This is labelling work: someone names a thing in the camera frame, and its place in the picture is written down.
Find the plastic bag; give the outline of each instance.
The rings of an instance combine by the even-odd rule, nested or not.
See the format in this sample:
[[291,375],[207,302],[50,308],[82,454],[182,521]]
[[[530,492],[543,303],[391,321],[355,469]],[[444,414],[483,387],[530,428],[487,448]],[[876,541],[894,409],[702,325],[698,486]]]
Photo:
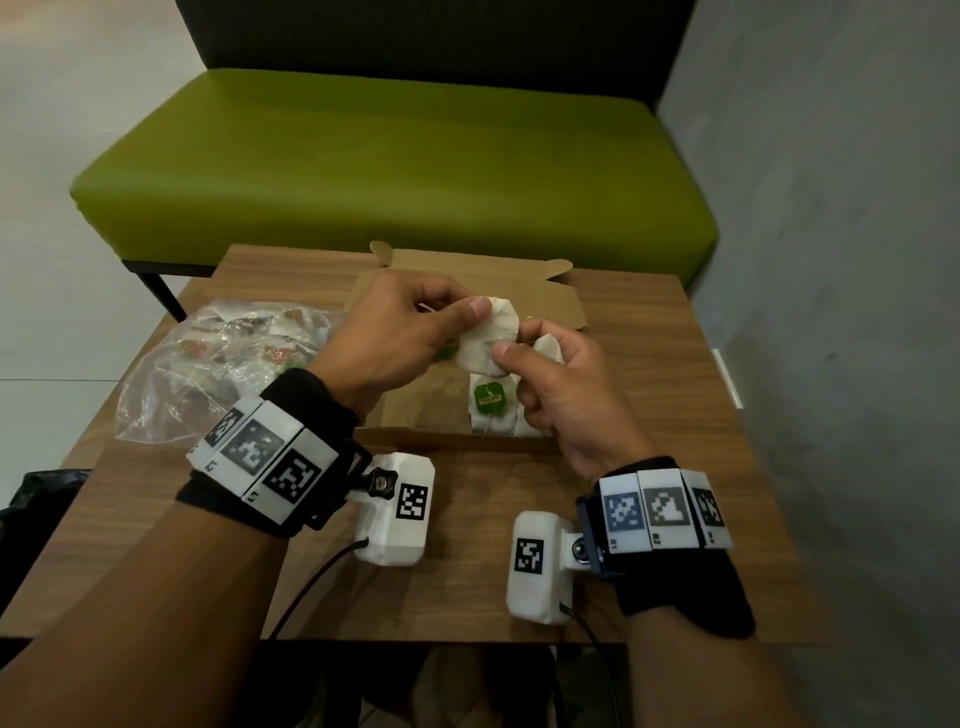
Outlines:
[[233,404],[306,367],[345,314],[298,303],[214,301],[178,324],[127,376],[119,440],[196,440]]

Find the cardboard box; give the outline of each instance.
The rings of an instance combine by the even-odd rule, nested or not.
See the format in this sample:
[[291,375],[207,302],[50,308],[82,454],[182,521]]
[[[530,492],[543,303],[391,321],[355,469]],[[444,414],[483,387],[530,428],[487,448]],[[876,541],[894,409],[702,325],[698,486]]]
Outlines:
[[[384,267],[443,273],[477,295],[509,299],[521,321],[548,318],[570,328],[587,325],[576,289],[551,280],[573,267],[568,260],[394,250],[380,241],[372,242],[371,250]],[[348,310],[381,272],[368,271],[357,278],[348,296]],[[454,362],[434,364],[416,381],[385,394],[355,436],[372,447],[557,451],[552,437],[474,434],[467,409],[468,388],[469,374]]]

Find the white camera housing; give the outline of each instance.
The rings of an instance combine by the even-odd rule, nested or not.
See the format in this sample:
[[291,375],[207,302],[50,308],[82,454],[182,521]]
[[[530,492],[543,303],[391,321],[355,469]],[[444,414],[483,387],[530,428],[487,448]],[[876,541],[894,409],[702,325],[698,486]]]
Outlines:
[[523,511],[516,517],[507,580],[511,615],[540,624],[569,620],[560,604],[573,606],[573,572],[589,570],[589,564],[574,555],[583,552],[577,545],[581,536],[556,513]]
[[360,503],[355,539],[370,545],[354,553],[361,561],[381,567],[409,567],[423,555],[430,522],[436,470],[430,458],[406,452],[376,455],[364,475],[374,469],[396,473],[393,497],[350,491],[349,500]]

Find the green cushion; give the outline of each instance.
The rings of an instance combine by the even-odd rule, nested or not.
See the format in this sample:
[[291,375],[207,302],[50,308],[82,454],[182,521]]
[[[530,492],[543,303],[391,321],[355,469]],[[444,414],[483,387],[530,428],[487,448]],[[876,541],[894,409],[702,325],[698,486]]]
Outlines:
[[231,243],[565,257],[688,281],[717,230],[642,104],[278,71],[207,71],[76,179],[126,260]]

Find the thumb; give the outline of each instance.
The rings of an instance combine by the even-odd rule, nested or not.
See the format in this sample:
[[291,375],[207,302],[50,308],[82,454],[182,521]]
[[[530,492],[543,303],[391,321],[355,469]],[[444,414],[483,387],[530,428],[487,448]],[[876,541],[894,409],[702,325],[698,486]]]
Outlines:
[[493,344],[493,361],[504,371],[529,381],[538,392],[549,388],[566,369],[566,366],[548,359],[533,347],[509,341]]
[[486,296],[474,296],[471,299],[461,299],[451,303],[446,308],[430,314],[430,318],[439,330],[438,339],[442,344],[467,333],[472,328],[480,326],[492,309],[490,299]]

